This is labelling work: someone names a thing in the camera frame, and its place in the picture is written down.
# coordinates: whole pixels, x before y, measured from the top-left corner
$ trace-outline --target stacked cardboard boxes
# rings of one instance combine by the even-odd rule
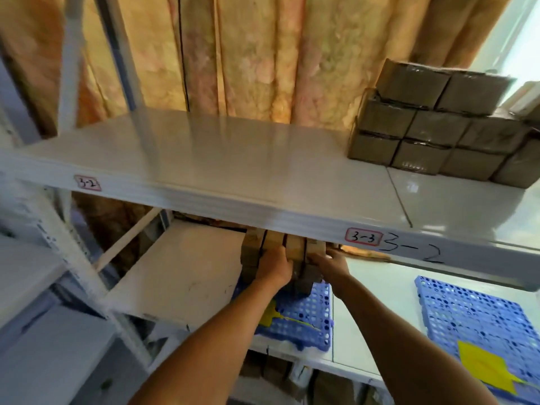
[[[362,97],[348,157],[425,174],[493,176],[498,183],[521,187],[536,174],[520,181],[502,176],[516,170],[523,156],[530,167],[536,164],[531,154],[536,146],[524,147],[529,126],[497,108],[512,82],[488,73],[386,60],[376,87]],[[496,173],[505,160],[506,175]]]
[[[309,253],[323,254],[326,243],[294,234],[284,234],[272,230],[249,228],[244,236],[240,252],[242,281],[251,283],[257,275],[260,257],[268,249],[285,246],[287,260],[293,262],[293,277],[285,288],[298,294],[310,294],[313,283],[320,283],[322,275],[319,268],[307,258]]]

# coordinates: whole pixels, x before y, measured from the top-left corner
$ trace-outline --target hand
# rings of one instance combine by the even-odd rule
[[[341,299],[340,295],[343,283],[350,278],[347,260],[336,250],[329,249],[326,251],[326,254],[331,258],[316,253],[310,253],[307,257],[319,266],[323,278],[332,285],[334,294]]]
[[[276,292],[285,286],[293,276],[293,262],[287,261],[285,247],[278,246],[267,250],[259,261],[256,280],[270,281]]]

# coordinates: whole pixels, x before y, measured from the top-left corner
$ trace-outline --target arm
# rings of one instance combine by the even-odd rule
[[[352,277],[345,258],[309,257],[345,303],[396,404],[497,405],[480,381]]]
[[[129,405],[225,403],[262,314],[292,274],[285,247],[267,251],[253,283],[190,335]]]

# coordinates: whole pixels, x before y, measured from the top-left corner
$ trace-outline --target person's right hand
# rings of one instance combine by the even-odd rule
[[[334,294],[338,298],[341,298],[341,288],[343,283],[348,281],[350,277],[347,261],[345,260],[345,257],[336,250],[329,249],[326,251],[326,254],[331,258],[316,253],[310,253],[307,257],[314,264],[319,266],[325,281],[332,285]]]

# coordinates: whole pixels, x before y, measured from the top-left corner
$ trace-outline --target blue plastic grid tray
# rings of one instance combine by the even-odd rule
[[[246,287],[240,279],[232,298],[235,299]],[[274,318],[270,327],[259,325],[255,333],[291,341],[300,351],[305,347],[316,347],[327,352],[332,345],[334,327],[330,299],[330,285],[327,283],[314,283],[308,296],[295,296],[280,290],[274,297],[276,310],[285,317],[310,323],[316,329],[296,321]]]
[[[540,339],[517,303],[418,276],[415,279],[428,337],[460,358],[457,341],[476,345],[504,359],[510,373],[540,386]],[[488,388],[497,396],[533,405],[540,391],[515,384],[517,396]]]

